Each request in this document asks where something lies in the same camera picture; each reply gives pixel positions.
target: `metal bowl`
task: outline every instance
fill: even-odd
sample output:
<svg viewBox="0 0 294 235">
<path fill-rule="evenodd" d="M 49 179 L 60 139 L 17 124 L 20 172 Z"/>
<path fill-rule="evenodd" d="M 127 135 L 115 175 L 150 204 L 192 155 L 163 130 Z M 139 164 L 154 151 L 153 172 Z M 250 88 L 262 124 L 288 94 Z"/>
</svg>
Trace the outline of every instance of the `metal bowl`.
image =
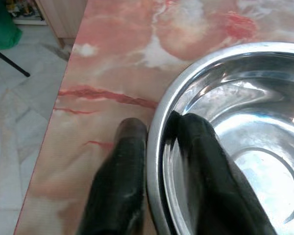
<svg viewBox="0 0 294 235">
<path fill-rule="evenodd" d="M 252 43 L 212 53 L 171 84 L 155 113 L 147 147 L 147 188 L 159 234 L 192 235 L 172 111 L 213 125 L 280 235 L 294 234 L 294 44 Z"/>
</svg>

